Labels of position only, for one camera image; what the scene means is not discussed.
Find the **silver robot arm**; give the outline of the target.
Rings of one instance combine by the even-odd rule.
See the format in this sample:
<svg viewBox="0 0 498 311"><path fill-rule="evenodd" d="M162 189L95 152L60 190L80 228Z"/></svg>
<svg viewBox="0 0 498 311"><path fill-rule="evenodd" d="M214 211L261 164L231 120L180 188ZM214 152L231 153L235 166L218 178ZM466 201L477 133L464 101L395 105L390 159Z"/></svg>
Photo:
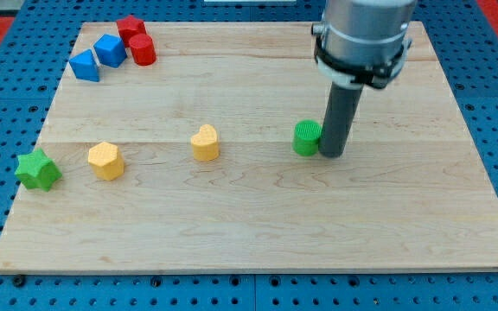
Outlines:
<svg viewBox="0 0 498 311"><path fill-rule="evenodd" d="M385 88L412 44L405 37L416 0L328 0L311 26L318 70L348 90Z"/></svg>

